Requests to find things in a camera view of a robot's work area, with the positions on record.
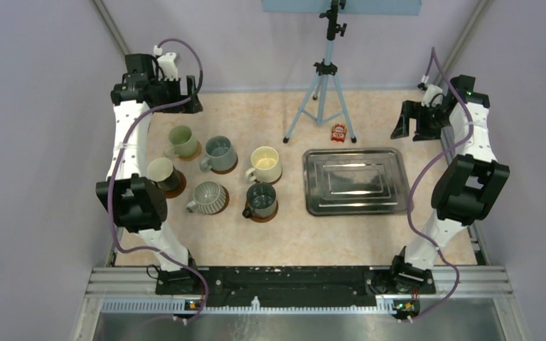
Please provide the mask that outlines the light green mug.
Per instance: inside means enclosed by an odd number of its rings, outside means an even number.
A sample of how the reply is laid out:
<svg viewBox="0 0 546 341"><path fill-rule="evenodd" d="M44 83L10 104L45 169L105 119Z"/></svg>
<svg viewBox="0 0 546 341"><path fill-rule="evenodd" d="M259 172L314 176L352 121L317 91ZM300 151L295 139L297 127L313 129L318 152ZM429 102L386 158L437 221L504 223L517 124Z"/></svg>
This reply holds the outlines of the light green mug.
<svg viewBox="0 0 546 341"><path fill-rule="evenodd" d="M175 126L168 133L168 142L170 146L164 151L165 157L178 158L176 154L185 146L191 146L197 142L197 138L192 129L185 125Z"/></svg>

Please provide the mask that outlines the white faceted mug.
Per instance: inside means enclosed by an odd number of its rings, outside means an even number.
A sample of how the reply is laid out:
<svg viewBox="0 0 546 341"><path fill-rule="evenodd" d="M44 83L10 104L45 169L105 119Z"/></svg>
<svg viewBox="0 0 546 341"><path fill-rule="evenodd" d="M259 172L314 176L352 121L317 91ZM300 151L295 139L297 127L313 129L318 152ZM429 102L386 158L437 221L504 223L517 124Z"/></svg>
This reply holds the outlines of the white faceted mug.
<svg viewBox="0 0 546 341"><path fill-rule="evenodd" d="M157 158L150 162L146 176L164 191L175 191L181 185L180 175L173 161L168 158Z"/></svg>

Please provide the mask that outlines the blue-grey mug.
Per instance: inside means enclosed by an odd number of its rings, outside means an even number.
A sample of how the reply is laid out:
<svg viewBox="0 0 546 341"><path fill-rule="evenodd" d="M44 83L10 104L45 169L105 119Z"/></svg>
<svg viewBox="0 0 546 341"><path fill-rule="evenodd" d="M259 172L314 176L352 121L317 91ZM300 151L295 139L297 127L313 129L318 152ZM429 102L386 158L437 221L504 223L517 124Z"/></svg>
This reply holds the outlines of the blue-grey mug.
<svg viewBox="0 0 546 341"><path fill-rule="evenodd" d="M229 138L214 136L205 145L205 157L200 161L199 167L204 173L211 168L223 171L230 168L237 159L237 153Z"/></svg>

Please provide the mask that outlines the steel tray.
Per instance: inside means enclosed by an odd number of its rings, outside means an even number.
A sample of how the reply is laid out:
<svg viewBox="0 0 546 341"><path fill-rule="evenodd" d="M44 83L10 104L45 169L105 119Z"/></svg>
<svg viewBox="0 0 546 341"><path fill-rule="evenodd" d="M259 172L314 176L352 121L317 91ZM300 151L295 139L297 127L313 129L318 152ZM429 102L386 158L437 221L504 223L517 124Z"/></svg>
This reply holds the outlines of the steel tray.
<svg viewBox="0 0 546 341"><path fill-rule="evenodd" d="M407 211L410 184L396 148L310 149L302 161L306 209L315 217Z"/></svg>

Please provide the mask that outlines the grey ribbed mug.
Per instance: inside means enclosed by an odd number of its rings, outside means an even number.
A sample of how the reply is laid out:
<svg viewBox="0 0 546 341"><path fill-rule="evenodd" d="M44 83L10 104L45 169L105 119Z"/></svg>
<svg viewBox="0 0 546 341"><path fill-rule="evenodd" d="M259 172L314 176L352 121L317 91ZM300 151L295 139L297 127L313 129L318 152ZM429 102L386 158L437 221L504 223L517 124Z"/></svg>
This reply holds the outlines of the grey ribbed mug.
<svg viewBox="0 0 546 341"><path fill-rule="evenodd" d="M208 215L207 206L216 199L221 187L221 184L214 181L204 181L197 185L191 201L186 205L187 212Z"/></svg>

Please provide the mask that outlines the cream mug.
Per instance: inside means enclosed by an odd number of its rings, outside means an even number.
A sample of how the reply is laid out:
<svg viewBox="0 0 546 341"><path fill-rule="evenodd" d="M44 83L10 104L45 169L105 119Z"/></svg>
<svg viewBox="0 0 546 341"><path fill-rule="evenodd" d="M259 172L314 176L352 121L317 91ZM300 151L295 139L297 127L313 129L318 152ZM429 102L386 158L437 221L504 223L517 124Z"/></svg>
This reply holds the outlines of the cream mug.
<svg viewBox="0 0 546 341"><path fill-rule="evenodd" d="M270 146L256 148L250 156L251 167L245 172L249 183L256 180L268 183L276 180L283 172L279 153Z"/></svg>

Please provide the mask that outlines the dark teal mug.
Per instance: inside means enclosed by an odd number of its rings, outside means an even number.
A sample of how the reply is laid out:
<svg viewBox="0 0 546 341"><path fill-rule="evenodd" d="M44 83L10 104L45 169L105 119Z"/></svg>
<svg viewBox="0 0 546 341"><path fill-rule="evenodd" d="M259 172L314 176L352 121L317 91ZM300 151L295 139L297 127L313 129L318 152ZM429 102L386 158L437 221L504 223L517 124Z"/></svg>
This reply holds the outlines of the dark teal mug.
<svg viewBox="0 0 546 341"><path fill-rule="evenodd" d="M277 209L277 193L269 183L255 183L247 190L246 203L244 218L267 219Z"/></svg>

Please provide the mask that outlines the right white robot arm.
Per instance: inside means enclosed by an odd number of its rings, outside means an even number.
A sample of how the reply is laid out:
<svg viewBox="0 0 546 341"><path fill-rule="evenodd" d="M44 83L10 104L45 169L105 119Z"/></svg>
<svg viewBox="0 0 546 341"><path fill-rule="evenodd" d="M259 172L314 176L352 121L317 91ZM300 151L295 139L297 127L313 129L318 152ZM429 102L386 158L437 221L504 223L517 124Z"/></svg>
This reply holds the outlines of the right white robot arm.
<svg viewBox="0 0 546 341"><path fill-rule="evenodd" d="M390 287L406 293L429 284L438 249L476 220L491 211L510 175L508 166L497 161L488 129L490 99L475 92L475 77L459 75L450 80L454 91L443 93L436 85L424 85L422 101L405 101L391 139L409 136L410 120L416 121L414 141L437 140L450 127L456 155L432 193L432 216L417 237L392 260Z"/></svg>

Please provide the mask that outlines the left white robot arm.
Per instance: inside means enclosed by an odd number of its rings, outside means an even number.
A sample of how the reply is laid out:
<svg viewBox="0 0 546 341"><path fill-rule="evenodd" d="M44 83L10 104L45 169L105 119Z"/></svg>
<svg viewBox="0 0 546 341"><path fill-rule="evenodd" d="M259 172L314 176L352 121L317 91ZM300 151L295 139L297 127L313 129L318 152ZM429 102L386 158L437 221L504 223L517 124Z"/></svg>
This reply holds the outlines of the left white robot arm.
<svg viewBox="0 0 546 341"><path fill-rule="evenodd" d="M150 251L160 271L173 276L173 285L187 294L197 289L200 276L191 253L168 226L168 191L149 177L146 160L154 113L195 114L202 109L197 94L203 72L189 75L182 92L178 59L161 50L125 56L126 71L110 92L115 122L111 164L95 192L106 210L114 248L123 254Z"/></svg>

